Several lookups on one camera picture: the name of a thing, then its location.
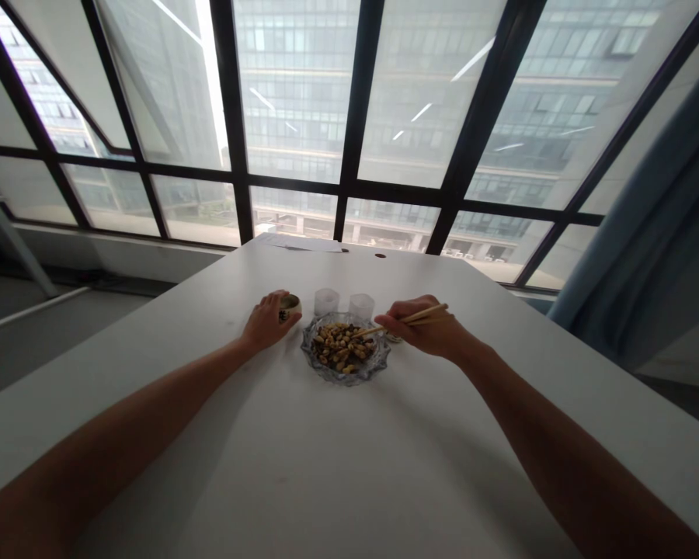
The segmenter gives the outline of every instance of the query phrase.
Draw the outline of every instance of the forearm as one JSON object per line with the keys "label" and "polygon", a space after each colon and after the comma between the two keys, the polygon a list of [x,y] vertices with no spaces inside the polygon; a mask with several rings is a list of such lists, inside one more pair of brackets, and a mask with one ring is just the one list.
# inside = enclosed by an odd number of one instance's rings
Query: forearm
{"label": "forearm", "polygon": [[255,352],[245,342],[232,342],[83,425],[0,491],[0,529],[14,534],[23,522],[33,532],[41,523],[71,543]]}
{"label": "forearm", "polygon": [[699,557],[699,537],[592,436],[478,340],[452,359],[586,557]]}

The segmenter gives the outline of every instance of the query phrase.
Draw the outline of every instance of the glass bowl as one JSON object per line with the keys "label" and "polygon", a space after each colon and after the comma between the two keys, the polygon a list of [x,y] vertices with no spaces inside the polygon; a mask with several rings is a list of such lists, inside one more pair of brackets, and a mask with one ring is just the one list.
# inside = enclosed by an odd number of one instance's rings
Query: glass bowl
{"label": "glass bowl", "polygon": [[316,369],[316,373],[318,373],[322,379],[342,386],[357,386],[358,384],[369,381],[375,377],[378,371],[388,366],[386,358],[391,351],[391,347],[388,342],[386,342],[386,337],[382,331],[370,334],[370,338],[375,341],[376,344],[375,352],[367,358],[355,373],[340,373],[332,367],[321,363],[312,351],[313,338],[318,334],[319,329],[334,322],[343,322],[365,329],[375,327],[372,322],[350,313],[333,312],[314,318],[311,324],[303,330],[303,344],[301,345],[301,349],[308,359],[308,364]]}

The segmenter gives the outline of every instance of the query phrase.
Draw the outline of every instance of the paper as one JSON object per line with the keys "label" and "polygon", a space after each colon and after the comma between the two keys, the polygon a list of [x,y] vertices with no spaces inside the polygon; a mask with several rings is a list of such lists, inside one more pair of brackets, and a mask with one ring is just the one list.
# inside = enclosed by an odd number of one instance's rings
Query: paper
{"label": "paper", "polygon": [[309,250],[315,252],[341,252],[342,246],[332,239],[314,239],[294,237],[279,233],[262,233],[254,238],[254,242],[263,245],[279,246],[291,250]]}

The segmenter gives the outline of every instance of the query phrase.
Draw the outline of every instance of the building facade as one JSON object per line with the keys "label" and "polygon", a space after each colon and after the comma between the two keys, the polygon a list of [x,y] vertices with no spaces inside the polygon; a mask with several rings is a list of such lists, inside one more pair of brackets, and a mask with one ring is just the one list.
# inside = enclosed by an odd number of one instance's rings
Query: building facade
{"label": "building facade", "polygon": [[[678,2],[549,0],[466,197],[562,209],[571,196],[558,187],[565,170],[653,29]],[[461,92],[473,91],[483,46],[491,46],[502,10],[490,4],[386,1],[362,179],[440,188],[471,101]],[[219,91],[213,96],[212,88],[217,76],[208,67],[213,53],[202,27],[209,15],[203,19],[193,0],[162,5],[165,10],[156,2],[99,2],[146,158],[227,169],[228,149],[217,129],[221,107],[214,101]],[[235,2],[252,174],[339,182],[359,10],[360,0]],[[57,149],[109,157],[2,10],[0,36]],[[462,66],[471,69],[459,76]],[[412,119],[398,130],[402,114]],[[150,212],[136,175],[127,181],[120,173],[78,168],[72,178],[89,208]],[[167,220],[237,227],[230,185],[156,180]],[[256,234],[330,238],[336,197],[252,187],[252,210]],[[344,241],[424,252],[438,213],[350,200]],[[523,248],[523,239],[537,240],[534,231],[547,226],[460,212],[443,254],[522,264],[534,247]]]}

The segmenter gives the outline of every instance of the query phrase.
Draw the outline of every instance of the curtain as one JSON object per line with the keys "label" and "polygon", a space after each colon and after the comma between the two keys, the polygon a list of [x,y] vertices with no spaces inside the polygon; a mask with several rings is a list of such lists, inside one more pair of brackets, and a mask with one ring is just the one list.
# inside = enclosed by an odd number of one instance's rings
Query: curtain
{"label": "curtain", "polygon": [[699,323],[699,81],[548,316],[630,371]]}

